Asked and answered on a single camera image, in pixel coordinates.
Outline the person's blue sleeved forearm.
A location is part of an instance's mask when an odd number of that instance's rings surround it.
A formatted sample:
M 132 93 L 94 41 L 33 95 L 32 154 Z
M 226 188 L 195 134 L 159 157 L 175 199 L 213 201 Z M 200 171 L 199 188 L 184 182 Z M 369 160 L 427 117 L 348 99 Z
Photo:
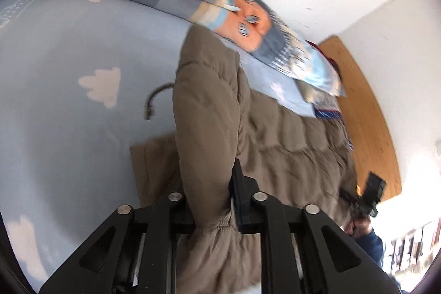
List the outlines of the person's blue sleeved forearm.
M 382 239 L 371 229 L 368 234 L 363 234 L 355 239 L 355 242 L 373 259 L 379 266 L 383 265 L 384 247 Z

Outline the person's right hand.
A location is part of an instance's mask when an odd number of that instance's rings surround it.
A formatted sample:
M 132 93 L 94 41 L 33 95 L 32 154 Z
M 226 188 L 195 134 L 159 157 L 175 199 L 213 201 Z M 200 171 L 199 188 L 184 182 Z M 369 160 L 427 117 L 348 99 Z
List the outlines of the person's right hand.
M 369 216 L 351 219 L 344 227 L 344 232 L 354 238 L 361 238 L 372 232 L 372 224 Z

